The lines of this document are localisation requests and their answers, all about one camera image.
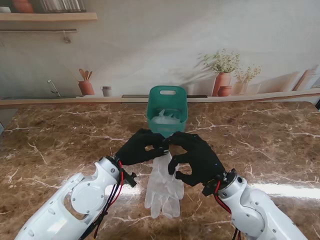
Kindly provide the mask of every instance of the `black glove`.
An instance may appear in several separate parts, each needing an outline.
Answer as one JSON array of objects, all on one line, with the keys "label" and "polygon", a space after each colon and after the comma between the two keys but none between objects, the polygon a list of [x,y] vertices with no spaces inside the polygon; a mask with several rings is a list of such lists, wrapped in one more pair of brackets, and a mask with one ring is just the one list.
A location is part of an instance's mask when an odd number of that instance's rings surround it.
[{"label": "black glove", "polygon": [[198,134],[175,132],[168,137],[164,144],[181,146],[187,153],[174,155],[168,165],[169,174],[174,174],[178,164],[190,164],[192,174],[176,172],[176,179],[181,179],[184,183],[195,186],[199,183],[207,183],[213,179],[222,179],[225,168],[217,155],[212,151],[208,143],[202,140]]},{"label": "black glove", "polygon": [[[123,165],[133,165],[163,156],[169,152],[163,147],[164,139],[160,133],[141,128],[119,149],[115,158]],[[154,149],[147,151],[145,147],[150,145]]]}]

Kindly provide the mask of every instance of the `dried flower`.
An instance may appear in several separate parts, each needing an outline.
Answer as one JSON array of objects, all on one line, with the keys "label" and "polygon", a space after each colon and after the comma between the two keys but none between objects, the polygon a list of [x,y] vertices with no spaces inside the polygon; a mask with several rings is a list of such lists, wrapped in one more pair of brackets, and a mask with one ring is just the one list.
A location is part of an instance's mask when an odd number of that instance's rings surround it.
[{"label": "dried flower", "polygon": [[216,73],[231,73],[238,69],[240,54],[231,52],[226,54],[224,48],[221,52],[217,51],[214,55],[206,54],[203,59],[205,65]]},{"label": "dried flower", "polygon": [[250,82],[254,77],[256,77],[258,74],[260,74],[261,72],[261,66],[256,66],[255,68],[253,68],[254,65],[252,67],[248,67],[246,72],[237,69],[235,71],[235,76],[236,76],[236,81],[238,83],[248,83]]}]

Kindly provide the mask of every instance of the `green plastic basket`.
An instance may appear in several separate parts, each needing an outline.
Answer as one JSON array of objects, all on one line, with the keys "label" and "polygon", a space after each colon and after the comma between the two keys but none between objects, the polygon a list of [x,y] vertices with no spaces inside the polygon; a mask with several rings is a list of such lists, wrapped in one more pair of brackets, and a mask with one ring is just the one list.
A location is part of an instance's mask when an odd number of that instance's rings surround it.
[{"label": "green plastic basket", "polygon": [[[151,122],[153,117],[159,116],[161,110],[164,115],[173,114],[180,119],[179,124],[158,124]],[[188,119],[187,93],[180,86],[155,86],[150,90],[148,108],[146,112],[149,128],[153,133],[160,133],[165,138],[175,132],[183,132]]]}]

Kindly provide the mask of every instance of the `marble countertop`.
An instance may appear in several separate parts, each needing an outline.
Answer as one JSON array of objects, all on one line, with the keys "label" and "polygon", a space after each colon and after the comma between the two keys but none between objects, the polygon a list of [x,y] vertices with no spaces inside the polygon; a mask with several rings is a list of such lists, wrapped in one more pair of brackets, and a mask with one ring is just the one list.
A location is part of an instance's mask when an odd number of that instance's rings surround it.
[{"label": "marble countertop", "polygon": [[[0,136],[0,239],[12,240],[63,182],[93,174],[140,128],[145,103],[41,105],[20,108]],[[320,113],[307,102],[190,103],[186,132],[212,145],[227,170],[267,192],[310,240],[320,238]],[[171,153],[182,153],[171,147]],[[189,166],[182,166],[190,172]],[[184,186],[181,215],[152,219],[144,199],[152,161],[125,167],[125,186],[100,227],[101,240],[229,240],[229,214],[201,184]]]}]

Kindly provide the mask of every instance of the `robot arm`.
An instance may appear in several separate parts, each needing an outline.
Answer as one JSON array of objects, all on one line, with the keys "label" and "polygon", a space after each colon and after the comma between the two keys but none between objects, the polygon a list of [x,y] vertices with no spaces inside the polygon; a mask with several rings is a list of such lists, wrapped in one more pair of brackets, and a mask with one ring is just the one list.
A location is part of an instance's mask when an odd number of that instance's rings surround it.
[{"label": "robot arm", "polygon": [[[217,181],[209,182],[202,193],[207,196],[216,186]],[[307,240],[265,192],[250,187],[234,169],[228,172],[217,194],[230,208],[234,226],[248,240]]]},{"label": "robot arm", "polygon": [[[120,168],[112,159],[103,157],[95,163],[95,173],[82,173],[69,178],[64,185],[24,224],[16,240],[78,240],[93,224],[107,204],[105,189],[120,180]],[[124,178],[132,187],[134,173]],[[83,218],[75,217],[65,206],[67,197],[72,208]]]}]

